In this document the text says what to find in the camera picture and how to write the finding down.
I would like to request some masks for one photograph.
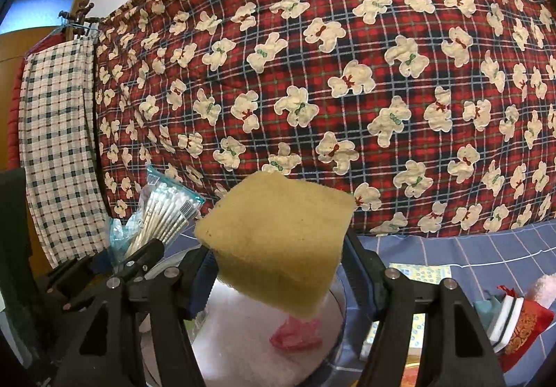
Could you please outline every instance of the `pink plush toy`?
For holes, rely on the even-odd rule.
[[[544,275],[533,283],[525,299],[535,301],[544,308],[550,308],[556,299],[556,274]]]
[[[286,352],[313,349],[322,345],[319,327],[318,319],[303,322],[290,315],[271,336],[270,342],[275,348]]]

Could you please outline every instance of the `teddy bear print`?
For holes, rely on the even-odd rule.
[[[371,229],[376,236],[386,236],[389,233],[399,233],[402,227],[408,224],[407,218],[401,212],[394,213],[390,220],[384,221],[380,226]]]
[[[548,108],[548,122],[547,126],[549,130],[552,130],[552,136],[556,138],[556,113],[554,112],[554,106],[550,103]]]
[[[280,0],[270,6],[270,11],[277,14],[282,10],[282,18],[298,18],[303,12],[310,7],[308,2],[301,2],[301,0]]]
[[[350,140],[338,141],[331,131],[324,133],[315,152],[319,155],[319,161],[325,164],[332,161],[336,163],[332,168],[336,175],[345,175],[351,167],[351,162],[359,159],[355,144]]]
[[[444,5],[446,7],[457,7],[467,18],[471,18],[471,15],[477,10],[475,0],[444,0]]]
[[[459,26],[451,27],[448,36],[452,42],[443,40],[440,49],[448,57],[453,57],[454,65],[460,68],[469,62],[469,47],[473,45],[473,38]]]
[[[447,203],[436,201],[433,203],[433,210],[419,219],[417,225],[423,233],[436,233],[441,228],[444,210],[448,206]]]
[[[496,161],[493,159],[488,167],[488,172],[485,173],[481,179],[488,190],[492,191],[496,197],[502,186],[504,185],[504,177],[501,175],[501,169],[496,167]]]
[[[515,105],[508,106],[505,112],[506,120],[501,120],[498,129],[504,135],[504,142],[508,142],[515,133],[515,123],[519,119],[519,111]]]
[[[239,94],[230,109],[232,116],[243,120],[244,132],[250,133],[253,130],[258,130],[260,127],[259,118],[254,113],[259,107],[258,99],[258,93],[254,90],[249,90],[246,94]]]
[[[244,6],[240,6],[236,10],[236,14],[230,19],[234,23],[240,24],[240,31],[246,31],[250,27],[257,26],[257,20],[252,16],[256,8],[254,2],[248,2]]]
[[[552,14],[546,7],[544,7],[544,4],[540,5],[539,19],[540,22],[547,28],[547,31],[552,32]]]
[[[510,226],[510,229],[515,230],[516,228],[523,227],[529,222],[532,215],[533,213],[531,212],[531,204],[528,203],[527,205],[525,205],[523,213],[519,214],[517,220]]]
[[[531,75],[531,86],[535,88],[535,95],[537,98],[544,100],[547,94],[548,87],[540,74],[540,70],[537,67],[533,67],[533,74]]]
[[[147,120],[152,120],[152,117],[159,111],[159,109],[160,108],[156,105],[156,98],[152,95],[148,95],[139,105],[140,112],[143,113]]]
[[[556,79],[556,59],[552,54],[550,55],[550,59],[548,60],[548,64],[546,65],[545,69],[550,80]]]
[[[448,132],[452,127],[450,89],[444,90],[442,86],[436,86],[434,96],[436,101],[426,107],[423,118],[429,123],[430,129],[433,131]]]
[[[199,22],[195,26],[195,29],[199,31],[207,31],[210,35],[214,35],[216,32],[216,27],[222,22],[220,18],[216,15],[207,14],[205,11],[202,11],[199,15]]]
[[[544,187],[550,181],[550,178],[547,175],[547,163],[539,161],[539,166],[533,173],[533,177],[531,178],[531,180],[535,185],[535,191],[541,192],[544,189]]]
[[[477,131],[484,131],[490,123],[491,104],[487,99],[477,100],[475,105],[473,102],[463,103],[463,120],[472,120]]]
[[[410,6],[415,12],[432,14],[435,10],[432,0],[404,0],[404,3]]]
[[[332,97],[339,98],[346,96],[350,90],[354,95],[368,94],[376,83],[371,68],[354,59],[347,63],[341,78],[333,76],[328,79],[328,86],[332,89]]]
[[[377,143],[382,148],[390,146],[390,140],[394,132],[404,130],[404,120],[411,118],[411,110],[401,99],[401,96],[394,95],[389,107],[383,107],[379,115],[367,125],[367,131],[371,136],[378,136]]]
[[[456,178],[456,183],[461,184],[473,176],[475,163],[480,159],[480,155],[471,144],[461,146],[457,153],[458,162],[451,160],[448,163],[448,173]]]
[[[307,43],[321,41],[320,52],[331,53],[336,47],[337,40],[346,36],[346,31],[337,21],[324,23],[322,18],[313,18],[309,27],[303,31],[303,35]]]
[[[364,0],[354,8],[353,14],[356,17],[363,17],[363,22],[373,25],[378,14],[384,14],[387,6],[392,4],[392,0]]]
[[[173,50],[172,57],[170,58],[170,63],[173,64],[174,62],[177,62],[180,67],[187,67],[189,62],[191,62],[191,59],[193,59],[196,49],[196,43],[191,43],[184,46],[183,48],[176,48],[175,50]]]
[[[514,32],[512,33],[512,38],[518,44],[519,49],[525,51],[525,45],[527,40],[529,40],[529,31],[523,25],[519,18],[515,19]]]
[[[525,139],[529,150],[533,149],[533,144],[543,129],[543,123],[539,120],[539,113],[533,109],[532,114],[533,117],[527,122],[527,130],[523,133],[523,138]]]
[[[491,4],[490,5],[490,12],[486,14],[487,23],[490,25],[492,30],[494,31],[494,35],[501,36],[504,32],[504,26],[502,26],[502,22],[504,21],[504,15],[500,10],[500,6],[498,4]]]
[[[471,205],[469,208],[459,207],[456,210],[451,223],[459,223],[461,229],[467,231],[477,223],[482,210],[483,206],[480,203],[477,205]]]
[[[212,53],[205,53],[201,61],[205,65],[210,66],[211,71],[216,71],[223,66],[228,59],[228,53],[236,47],[236,43],[224,37],[218,42],[212,44]]]
[[[537,216],[540,218],[540,220],[544,219],[544,217],[547,214],[547,211],[550,210],[551,204],[552,204],[551,196],[550,196],[550,194],[548,194],[544,198],[543,203],[540,204],[539,211],[537,213]]]
[[[499,231],[502,226],[502,220],[507,218],[509,214],[510,211],[506,205],[496,207],[492,213],[492,217],[487,219],[483,224],[483,228],[489,233]]]
[[[176,79],[170,86],[170,91],[166,93],[166,101],[172,106],[172,111],[177,111],[183,105],[182,93],[185,92],[187,87],[182,80]]]
[[[187,20],[189,19],[189,12],[178,12],[174,15],[172,25],[170,26],[169,33],[174,35],[180,35],[187,29]]]
[[[301,156],[291,153],[291,148],[285,142],[278,143],[278,154],[269,156],[269,163],[263,164],[261,170],[264,172],[280,172],[288,176],[291,171],[301,164]]]
[[[232,172],[240,166],[240,155],[246,152],[245,146],[234,139],[232,136],[228,136],[220,141],[221,150],[215,150],[212,157],[215,161],[218,161],[224,169],[228,172]]]
[[[433,179],[425,176],[425,171],[424,163],[417,163],[410,159],[405,163],[405,170],[396,174],[392,183],[398,189],[403,184],[407,184],[405,196],[419,198],[433,185]]]
[[[177,146],[186,149],[193,158],[198,158],[203,151],[203,137],[198,132],[193,132],[190,135],[178,134],[177,140]]]
[[[255,52],[247,56],[247,62],[251,68],[261,74],[265,71],[265,64],[273,61],[276,55],[287,47],[287,41],[280,39],[278,32],[271,32],[264,44],[255,45]]]
[[[395,61],[399,60],[399,70],[403,77],[418,78],[429,65],[429,58],[417,53],[417,43],[414,39],[398,35],[395,41],[396,46],[386,50],[384,60],[388,65],[394,65]]]
[[[289,86],[287,96],[283,96],[274,103],[274,112],[282,115],[288,111],[287,122],[292,127],[307,128],[310,121],[319,113],[319,107],[309,103],[309,92],[305,88]]]
[[[512,81],[519,90],[522,91],[522,102],[527,98],[527,74],[523,64],[515,64]]]
[[[494,84],[497,91],[502,93],[506,83],[506,74],[499,70],[498,62],[493,61],[490,57],[490,50],[485,53],[485,60],[481,62],[481,73],[485,75],[490,84]]]
[[[542,48],[544,46],[544,34],[541,32],[540,27],[535,24],[533,17],[531,17],[529,21],[529,25],[531,26],[531,32],[533,33],[533,38],[537,41],[537,46]]]
[[[369,186],[369,183],[362,183],[357,186],[353,196],[355,197],[355,209],[361,208],[363,211],[372,209],[376,211],[382,206],[380,191]]]
[[[515,190],[514,200],[525,192],[525,172],[527,171],[527,165],[521,163],[514,169],[514,173],[510,178],[510,186]]]
[[[207,119],[212,127],[216,125],[216,121],[222,110],[222,106],[215,103],[216,100],[214,97],[210,96],[207,98],[203,89],[197,91],[197,99],[193,103],[193,111],[198,113],[201,118]]]

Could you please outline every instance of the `yellow sponge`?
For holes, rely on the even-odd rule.
[[[351,194],[258,171],[195,227],[225,283],[300,319],[316,315],[340,263]]]

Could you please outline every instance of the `cotton swab package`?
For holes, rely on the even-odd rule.
[[[196,218],[205,199],[147,166],[147,185],[143,198],[142,228],[131,242],[129,257],[153,238],[170,245],[188,223]]]
[[[151,165],[146,169],[147,184],[141,190],[137,211],[126,226],[121,226],[119,219],[114,219],[111,225],[110,242],[117,262],[154,238],[165,246],[170,245],[199,216],[199,209],[205,202],[201,195],[169,179]]]

